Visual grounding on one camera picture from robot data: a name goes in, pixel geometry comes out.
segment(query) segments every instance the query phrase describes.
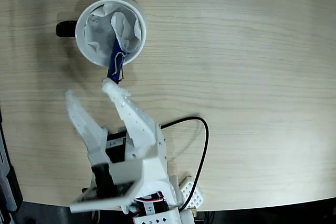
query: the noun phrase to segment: black cable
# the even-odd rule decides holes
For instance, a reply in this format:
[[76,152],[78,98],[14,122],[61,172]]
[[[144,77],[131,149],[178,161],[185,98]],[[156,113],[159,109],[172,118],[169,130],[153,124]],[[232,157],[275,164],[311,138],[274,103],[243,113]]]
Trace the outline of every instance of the black cable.
[[185,122],[185,121],[191,121],[191,120],[199,120],[199,121],[201,121],[204,124],[204,127],[205,127],[205,143],[204,143],[204,149],[203,149],[201,161],[199,162],[198,170],[197,170],[197,173],[196,173],[196,176],[195,176],[194,185],[193,185],[193,187],[192,187],[192,189],[190,191],[188,199],[185,201],[185,203],[182,205],[182,207],[180,207],[180,209],[179,209],[180,212],[183,211],[186,208],[186,206],[189,204],[191,198],[193,197],[193,194],[194,194],[194,191],[195,191],[198,179],[199,179],[199,175],[201,174],[202,166],[203,166],[204,159],[205,159],[206,150],[208,149],[209,127],[208,127],[208,124],[206,123],[206,121],[203,118],[199,117],[199,116],[188,116],[186,118],[178,119],[178,120],[176,120],[174,122],[161,125],[161,129],[165,129],[167,127],[176,125],[178,123],[182,123],[182,122]]

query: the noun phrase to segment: black object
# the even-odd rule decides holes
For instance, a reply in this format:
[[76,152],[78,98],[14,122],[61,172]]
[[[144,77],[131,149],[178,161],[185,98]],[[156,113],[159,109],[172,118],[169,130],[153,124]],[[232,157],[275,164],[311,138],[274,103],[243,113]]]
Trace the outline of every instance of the black object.
[[93,166],[92,172],[95,174],[98,198],[109,198],[118,195],[118,189],[110,175],[109,164],[99,164]]
[[67,20],[56,25],[56,35],[64,38],[74,38],[77,20]]
[[105,152],[112,163],[125,161],[126,132],[110,134],[107,136],[107,144],[109,144],[110,141],[117,140],[119,138],[122,138],[121,145],[105,149]]
[[[138,212],[139,216],[148,215],[146,213],[146,210],[145,210],[145,204],[146,203],[138,202],[138,201],[136,203],[139,205],[139,209],[140,209],[140,211]],[[154,214],[159,214],[161,212],[167,212],[169,210],[168,204],[165,200],[159,201],[159,202],[153,202],[153,207],[154,207],[154,209],[153,209]]]

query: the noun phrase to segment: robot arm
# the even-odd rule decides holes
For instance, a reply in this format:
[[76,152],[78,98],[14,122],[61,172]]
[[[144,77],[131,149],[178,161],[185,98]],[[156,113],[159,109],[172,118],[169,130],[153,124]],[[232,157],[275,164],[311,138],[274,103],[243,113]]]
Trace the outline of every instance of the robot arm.
[[121,207],[125,214],[138,213],[134,223],[194,223],[190,210],[178,210],[183,198],[177,177],[167,174],[166,143],[159,125],[111,79],[103,80],[102,90],[114,103],[126,132],[110,134],[71,90],[65,93],[69,118],[88,149],[93,172],[90,189],[71,204],[71,211]]

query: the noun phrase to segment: white tissue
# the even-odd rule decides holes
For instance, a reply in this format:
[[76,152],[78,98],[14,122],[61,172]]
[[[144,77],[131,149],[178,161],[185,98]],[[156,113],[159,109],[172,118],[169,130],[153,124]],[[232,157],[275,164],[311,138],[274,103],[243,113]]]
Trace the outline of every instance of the white tissue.
[[120,48],[131,53],[141,42],[141,27],[136,14],[116,3],[104,4],[88,17],[84,27],[85,41],[94,51],[109,58],[117,38]]

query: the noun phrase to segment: dark floor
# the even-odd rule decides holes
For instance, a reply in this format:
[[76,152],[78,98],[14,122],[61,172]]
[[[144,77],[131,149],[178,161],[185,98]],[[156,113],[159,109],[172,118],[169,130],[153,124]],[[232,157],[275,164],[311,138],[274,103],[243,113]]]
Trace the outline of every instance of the dark floor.
[[[47,206],[23,202],[14,216],[16,224],[97,224],[98,213],[71,214],[67,207]],[[290,206],[199,212],[198,220],[205,224],[292,224],[292,223],[336,223],[336,198]],[[102,211],[99,224],[133,223],[131,216],[120,211]]]

